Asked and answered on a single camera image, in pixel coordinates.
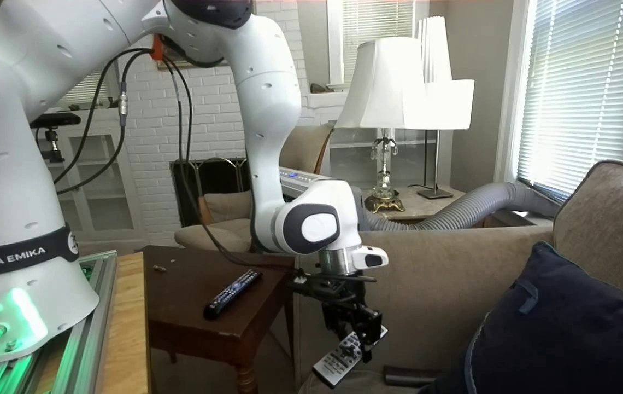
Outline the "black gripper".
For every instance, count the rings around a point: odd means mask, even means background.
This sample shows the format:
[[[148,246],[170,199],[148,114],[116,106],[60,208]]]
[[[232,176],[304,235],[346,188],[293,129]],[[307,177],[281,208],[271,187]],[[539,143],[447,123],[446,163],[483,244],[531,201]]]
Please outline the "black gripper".
[[[372,359],[373,346],[381,341],[382,314],[369,308],[364,303],[364,284],[369,282],[362,273],[335,279],[330,273],[305,273],[293,277],[293,291],[305,297],[314,297],[321,304],[324,324],[338,339],[353,334],[359,337],[359,355],[362,362]]]

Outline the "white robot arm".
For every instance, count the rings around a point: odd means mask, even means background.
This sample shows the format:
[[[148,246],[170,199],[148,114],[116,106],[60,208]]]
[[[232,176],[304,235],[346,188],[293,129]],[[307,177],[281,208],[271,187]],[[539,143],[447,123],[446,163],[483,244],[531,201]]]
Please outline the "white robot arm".
[[[295,199],[281,198],[280,150],[296,123],[301,95],[281,29],[258,16],[254,0],[2,0],[0,363],[40,351],[99,306],[32,123],[84,76],[136,52],[147,35],[169,37],[196,67],[229,67],[258,246],[314,254],[330,281],[388,262],[384,250],[360,241],[346,183],[324,180]]]

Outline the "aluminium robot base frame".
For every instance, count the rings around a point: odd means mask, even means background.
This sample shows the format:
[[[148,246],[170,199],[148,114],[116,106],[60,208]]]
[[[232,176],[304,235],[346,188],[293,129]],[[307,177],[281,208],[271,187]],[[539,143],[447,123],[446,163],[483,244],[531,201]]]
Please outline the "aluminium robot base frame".
[[[116,300],[117,254],[87,254],[80,269],[100,296],[95,311],[40,351],[2,362],[0,394],[95,394]]]

